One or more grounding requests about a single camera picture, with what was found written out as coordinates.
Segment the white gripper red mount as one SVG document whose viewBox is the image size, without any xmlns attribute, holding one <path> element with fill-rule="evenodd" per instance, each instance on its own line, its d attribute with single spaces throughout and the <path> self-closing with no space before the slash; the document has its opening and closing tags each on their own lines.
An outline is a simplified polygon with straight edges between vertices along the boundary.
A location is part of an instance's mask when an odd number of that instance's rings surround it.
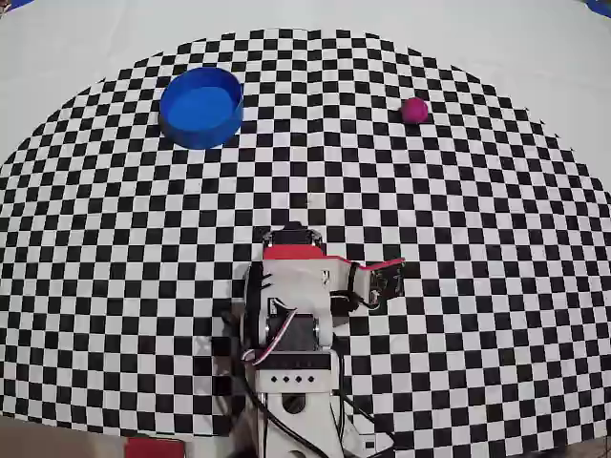
<svg viewBox="0 0 611 458">
<path fill-rule="evenodd" d="M 356 264 L 344 258 L 328 255 L 322 235 L 298 221 L 263 236 L 263 260 L 287 261 L 288 266 L 308 261 L 307 267 L 319 267 L 323 283 L 330 291 L 353 291 Z"/>
</svg>

